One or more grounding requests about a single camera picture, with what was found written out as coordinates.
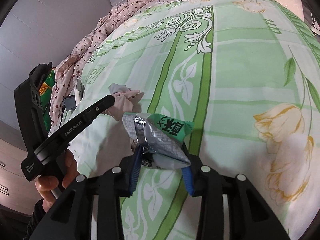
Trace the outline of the person left hand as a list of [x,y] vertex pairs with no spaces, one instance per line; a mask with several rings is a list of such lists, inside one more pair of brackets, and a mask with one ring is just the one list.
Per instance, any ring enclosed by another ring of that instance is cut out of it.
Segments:
[[[79,175],[78,164],[74,159],[73,153],[69,149],[66,150],[65,166],[67,167],[67,170],[62,181],[62,186],[66,189],[69,184]],[[42,207],[45,212],[48,212],[48,210],[56,202],[56,198],[54,197],[52,191],[57,188],[58,185],[59,181],[54,176],[40,176],[35,181],[35,187],[43,199]]]

